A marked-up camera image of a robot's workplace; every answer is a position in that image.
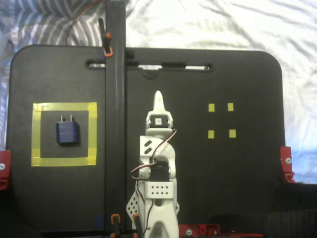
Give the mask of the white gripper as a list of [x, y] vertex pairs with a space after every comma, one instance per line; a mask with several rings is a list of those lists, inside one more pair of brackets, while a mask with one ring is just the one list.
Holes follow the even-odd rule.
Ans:
[[147, 114], [145, 128], [173, 129], [173, 117], [169, 111], [165, 110], [163, 95], [159, 90], [155, 92], [153, 111]]

